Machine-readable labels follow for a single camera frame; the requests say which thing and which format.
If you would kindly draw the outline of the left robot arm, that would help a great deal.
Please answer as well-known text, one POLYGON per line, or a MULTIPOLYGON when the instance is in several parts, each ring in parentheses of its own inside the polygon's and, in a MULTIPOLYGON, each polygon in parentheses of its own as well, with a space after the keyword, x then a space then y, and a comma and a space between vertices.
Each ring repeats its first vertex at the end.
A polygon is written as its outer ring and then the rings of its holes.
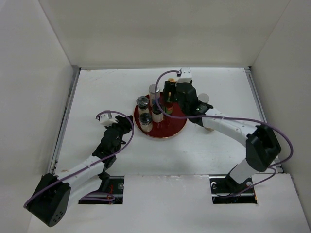
POLYGON ((105 193, 109 188, 109 174, 106 172, 116 161, 128 143, 123 136, 133 133, 133 116, 126 116, 120 112, 112 119, 111 113, 104 111, 96 118, 101 120, 106 130, 95 151, 82 163, 67 172, 56 175, 43 175, 32 196, 24 204, 32 215, 41 220, 48 227, 55 226, 65 215, 71 193, 98 176, 92 182, 97 193, 105 193))

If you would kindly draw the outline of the silver lid jar large beads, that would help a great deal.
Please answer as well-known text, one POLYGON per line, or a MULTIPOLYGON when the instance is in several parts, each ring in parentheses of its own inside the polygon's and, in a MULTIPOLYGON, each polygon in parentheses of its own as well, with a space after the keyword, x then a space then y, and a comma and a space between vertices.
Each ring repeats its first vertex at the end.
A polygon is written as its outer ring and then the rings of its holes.
POLYGON ((209 102, 209 95, 206 93, 201 93, 198 95, 198 99, 199 99, 199 101, 201 101, 203 103, 208 103, 209 102))

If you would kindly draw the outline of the yellow cap sauce bottle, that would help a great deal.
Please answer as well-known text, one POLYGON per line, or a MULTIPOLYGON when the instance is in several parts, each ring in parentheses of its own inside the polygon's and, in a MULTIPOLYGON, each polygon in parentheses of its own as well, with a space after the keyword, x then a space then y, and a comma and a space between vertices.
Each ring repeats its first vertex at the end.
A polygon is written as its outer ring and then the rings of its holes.
MULTIPOLYGON (((175 81, 174 78, 169 78, 168 81, 175 81)), ((173 103, 174 102, 165 102, 164 101, 164 111, 165 113, 171 115, 173 112, 173 103)))

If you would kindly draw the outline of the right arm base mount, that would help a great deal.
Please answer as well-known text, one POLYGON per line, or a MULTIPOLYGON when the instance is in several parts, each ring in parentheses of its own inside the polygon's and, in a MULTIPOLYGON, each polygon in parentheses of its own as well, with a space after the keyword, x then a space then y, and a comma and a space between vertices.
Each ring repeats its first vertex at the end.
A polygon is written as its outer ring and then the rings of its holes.
POLYGON ((257 204, 251 177, 237 184, 225 176, 210 176, 213 204, 257 204))

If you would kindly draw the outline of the black cap spice grinder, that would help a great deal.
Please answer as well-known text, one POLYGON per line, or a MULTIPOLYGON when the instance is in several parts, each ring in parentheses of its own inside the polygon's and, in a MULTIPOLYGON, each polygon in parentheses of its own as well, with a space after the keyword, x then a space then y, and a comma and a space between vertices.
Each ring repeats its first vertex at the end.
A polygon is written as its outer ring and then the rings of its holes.
POLYGON ((149 99, 145 96, 140 96, 136 100, 136 104, 138 107, 138 113, 139 115, 143 113, 149 113, 149 99))
POLYGON ((140 127, 145 133, 149 133, 152 130, 152 122, 152 116, 149 113, 142 113, 139 116, 140 127))
POLYGON ((163 121, 163 113, 160 111, 158 105, 155 103, 152 106, 152 120, 155 123, 160 123, 163 121))

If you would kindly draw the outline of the silver lid jar small beads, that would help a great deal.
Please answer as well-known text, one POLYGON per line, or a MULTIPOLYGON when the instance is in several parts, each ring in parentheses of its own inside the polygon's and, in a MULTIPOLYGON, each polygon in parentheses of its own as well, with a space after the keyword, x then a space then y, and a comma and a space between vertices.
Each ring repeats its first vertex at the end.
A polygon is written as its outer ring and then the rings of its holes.
POLYGON ((160 88, 155 84, 149 86, 149 103, 151 106, 155 104, 156 100, 160 97, 160 88))

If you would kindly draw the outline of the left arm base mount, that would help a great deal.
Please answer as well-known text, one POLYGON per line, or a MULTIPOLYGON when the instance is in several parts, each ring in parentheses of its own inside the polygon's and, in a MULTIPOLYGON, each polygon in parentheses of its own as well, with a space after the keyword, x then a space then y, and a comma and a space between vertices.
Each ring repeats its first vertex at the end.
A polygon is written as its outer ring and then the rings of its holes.
POLYGON ((110 176, 104 178, 97 190, 87 192, 78 201, 78 204, 116 205, 123 204, 125 177, 110 176))

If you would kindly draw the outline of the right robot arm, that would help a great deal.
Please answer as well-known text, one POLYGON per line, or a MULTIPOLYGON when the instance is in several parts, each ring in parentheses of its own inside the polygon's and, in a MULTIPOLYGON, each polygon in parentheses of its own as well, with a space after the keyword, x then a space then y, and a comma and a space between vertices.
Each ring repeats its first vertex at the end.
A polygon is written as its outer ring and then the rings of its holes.
POLYGON ((163 89, 165 102, 176 102, 189 121, 216 130, 243 145, 246 156, 225 177, 225 186, 238 192, 247 179, 257 172, 265 172, 280 154, 281 146, 273 129, 263 123, 252 126, 245 120, 229 120, 212 105, 199 100, 192 82, 166 81, 163 89))

